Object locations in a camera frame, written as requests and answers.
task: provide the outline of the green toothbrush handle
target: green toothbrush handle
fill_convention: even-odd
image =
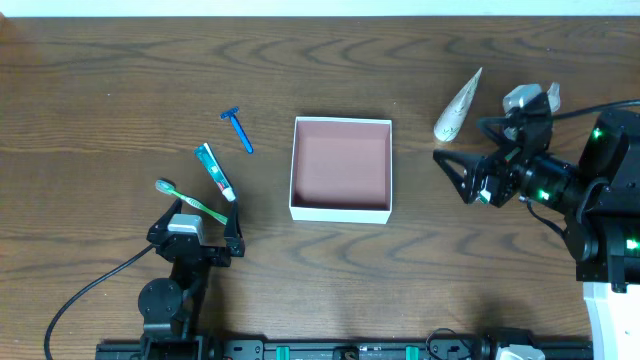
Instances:
[[[181,200],[183,200],[187,204],[193,206],[194,208],[202,210],[202,211],[206,212],[207,214],[211,215],[214,219],[216,219],[220,223],[222,223],[222,225],[227,225],[227,217],[226,216],[220,215],[217,212],[215,212],[213,210],[210,210],[208,207],[204,206],[200,201],[198,201],[198,200],[196,200],[194,198],[182,195],[180,193],[175,193],[174,192],[174,195],[179,197]]]

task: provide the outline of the blue razor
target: blue razor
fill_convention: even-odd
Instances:
[[[225,120],[226,118],[229,118],[229,120],[231,120],[231,125],[233,125],[233,128],[236,129],[236,133],[238,133],[238,136],[240,137],[244,148],[247,149],[247,152],[249,154],[253,154],[253,146],[251,146],[251,142],[249,141],[249,138],[247,138],[247,134],[244,133],[244,130],[240,125],[240,121],[238,121],[238,118],[236,117],[236,113],[238,112],[238,110],[239,109],[237,106],[231,108],[220,114],[220,119]]]

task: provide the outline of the white paper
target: white paper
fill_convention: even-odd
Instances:
[[[469,107],[476,93],[481,73],[482,68],[480,68],[462,90],[458,92],[447,108],[444,109],[442,115],[440,115],[436,126],[433,128],[433,133],[438,140],[451,141],[458,135],[460,127],[469,112]]]

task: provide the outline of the toothbrush head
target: toothbrush head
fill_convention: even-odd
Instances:
[[[173,195],[172,192],[176,191],[176,186],[166,180],[156,180],[156,189],[163,194]]]

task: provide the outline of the toothbrush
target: toothbrush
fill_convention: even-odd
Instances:
[[[178,197],[180,200],[186,202],[187,204],[193,206],[194,208],[198,209],[198,210],[202,210],[204,212],[206,212],[207,214],[213,216],[214,219],[218,220],[222,225],[227,225],[227,217],[218,214],[217,212],[210,210],[208,207],[204,206],[200,201],[183,195],[181,193],[179,193],[178,191],[176,191],[176,187],[173,184],[170,184],[167,181],[164,180],[157,180],[156,181],[156,189],[158,191],[160,191],[163,194],[167,194],[167,195],[173,195]]]

